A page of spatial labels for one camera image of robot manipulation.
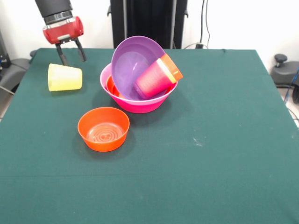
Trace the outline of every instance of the table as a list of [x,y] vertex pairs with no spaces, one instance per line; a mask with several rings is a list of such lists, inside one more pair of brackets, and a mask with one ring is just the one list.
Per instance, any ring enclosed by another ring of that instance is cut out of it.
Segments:
[[38,50],[0,123],[0,223],[291,224],[299,221],[299,132],[254,50],[168,50],[184,74],[154,112],[127,113],[125,144],[90,150],[88,110],[112,49],[86,49],[79,91],[49,92]]

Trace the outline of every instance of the bowl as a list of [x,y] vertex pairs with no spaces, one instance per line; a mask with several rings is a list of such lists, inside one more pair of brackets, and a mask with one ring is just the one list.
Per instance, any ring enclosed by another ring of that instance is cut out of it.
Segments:
[[[114,96],[116,97],[119,97],[119,98],[122,98],[122,99],[125,99],[125,97],[120,93],[118,92],[117,88],[115,87],[115,84],[113,82],[113,79],[112,79],[112,76],[110,76],[106,82],[106,89]],[[166,94],[171,91],[171,87],[169,87],[167,90],[166,90]]]
[[106,83],[111,76],[112,69],[111,64],[107,65],[100,74],[100,84],[102,88],[108,93],[113,100],[124,110],[131,113],[149,113],[157,109],[166,99],[167,97],[174,91],[177,87],[178,82],[172,85],[168,92],[164,95],[148,99],[148,100],[130,100],[126,98],[122,98],[114,92],[114,94],[110,93],[107,89]]
[[112,107],[99,107],[81,117],[78,132],[90,149],[109,152],[124,143],[129,126],[129,118],[123,111]]
[[131,100],[143,100],[134,88],[136,79],[165,51],[154,40],[145,36],[125,39],[115,49],[112,56],[112,78],[117,90]]

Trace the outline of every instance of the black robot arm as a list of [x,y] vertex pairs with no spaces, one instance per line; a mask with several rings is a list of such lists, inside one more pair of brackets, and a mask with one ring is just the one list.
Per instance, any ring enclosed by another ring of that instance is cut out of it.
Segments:
[[36,0],[36,4],[46,25],[72,17],[70,0]]
[[86,61],[78,39],[84,33],[83,25],[79,17],[73,17],[70,0],[36,0],[36,4],[46,23],[44,35],[51,44],[56,45],[62,63],[68,65],[60,45],[69,41],[76,43],[81,60]]

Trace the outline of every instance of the plastic cup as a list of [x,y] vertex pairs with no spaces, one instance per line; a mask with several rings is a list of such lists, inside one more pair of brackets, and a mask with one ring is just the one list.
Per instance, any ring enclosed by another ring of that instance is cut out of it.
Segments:
[[149,99],[182,78],[175,63],[168,54],[164,54],[137,78],[134,87],[142,98]]
[[82,87],[82,70],[50,64],[48,69],[49,91],[78,90]]

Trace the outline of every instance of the bowl rim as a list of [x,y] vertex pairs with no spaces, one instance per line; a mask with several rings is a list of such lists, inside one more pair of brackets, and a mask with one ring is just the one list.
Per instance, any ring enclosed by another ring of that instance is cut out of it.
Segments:
[[[127,129],[124,131],[124,133],[123,133],[119,138],[114,139],[113,141],[109,141],[109,142],[96,142],[96,141],[90,141],[90,140],[87,139],[85,136],[83,136],[83,134],[80,132],[79,124],[81,123],[82,118],[83,118],[84,116],[86,116],[88,113],[92,112],[92,111],[95,111],[95,110],[101,110],[101,109],[107,109],[107,108],[109,108],[109,109],[114,109],[114,110],[118,110],[118,111],[122,112],[122,113],[125,115],[125,117],[126,117],[126,119],[127,119],[127,121],[128,121],[128,127],[127,127]],[[120,110],[120,109],[117,109],[117,108],[115,108],[115,107],[110,107],[110,106],[97,107],[97,108],[94,108],[94,109],[92,109],[92,110],[87,111],[85,114],[83,114],[83,115],[80,117],[80,119],[79,119],[79,121],[78,121],[78,124],[77,124],[77,129],[78,129],[79,135],[83,138],[83,140],[88,141],[88,142],[92,142],[92,143],[96,143],[96,144],[101,144],[101,145],[105,145],[105,144],[107,144],[107,143],[111,143],[111,142],[115,142],[115,141],[119,140],[120,138],[122,138],[123,136],[125,136],[125,135],[128,133],[129,128],[130,128],[130,119],[129,119],[129,117],[127,116],[127,114],[126,114],[124,111]]]
[[117,99],[119,99],[119,100],[122,100],[122,101],[125,101],[125,102],[132,102],[132,103],[144,102],[144,103],[150,103],[150,102],[152,102],[152,101],[161,100],[161,99],[163,99],[163,98],[165,98],[165,97],[167,98],[167,97],[172,93],[172,91],[174,91],[174,89],[177,87],[178,82],[179,82],[179,81],[177,81],[177,82],[175,83],[175,85],[173,86],[173,88],[172,88],[168,93],[166,93],[166,94],[164,94],[164,95],[162,95],[162,96],[160,96],[160,97],[154,98],[154,99],[147,99],[147,100],[132,100],[132,99],[120,98],[120,97],[115,96],[115,95],[113,95],[112,93],[110,93],[110,92],[103,86],[103,84],[102,84],[102,82],[101,82],[101,77],[102,77],[104,71],[107,70],[107,69],[109,69],[109,67],[111,67],[111,63],[109,63],[108,65],[106,65],[105,68],[102,70],[102,72],[101,72],[101,74],[100,74],[100,85],[102,86],[102,88],[103,88],[103,89],[104,89],[104,90],[105,90],[111,97],[115,97],[115,98],[117,98]]
[[[111,59],[111,71],[113,69],[112,67],[112,64],[116,64],[117,60],[115,59],[115,55],[117,55],[118,53],[118,50],[121,49],[123,46],[126,46],[127,42],[132,40],[132,39],[145,39],[146,41],[148,42],[151,42],[155,45],[156,49],[159,49],[160,52],[163,52],[164,54],[166,54],[165,50],[160,46],[160,44],[158,44],[156,41],[154,41],[153,39],[149,38],[149,37],[146,37],[146,36],[142,36],[142,35],[135,35],[135,36],[131,36],[131,37],[128,37],[126,39],[124,39],[115,49],[115,51],[113,52],[113,55],[112,55],[112,59]],[[111,76],[113,77],[113,79],[115,81],[117,81],[117,76],[116,75],[112,75],[112,72],[111,72]]]

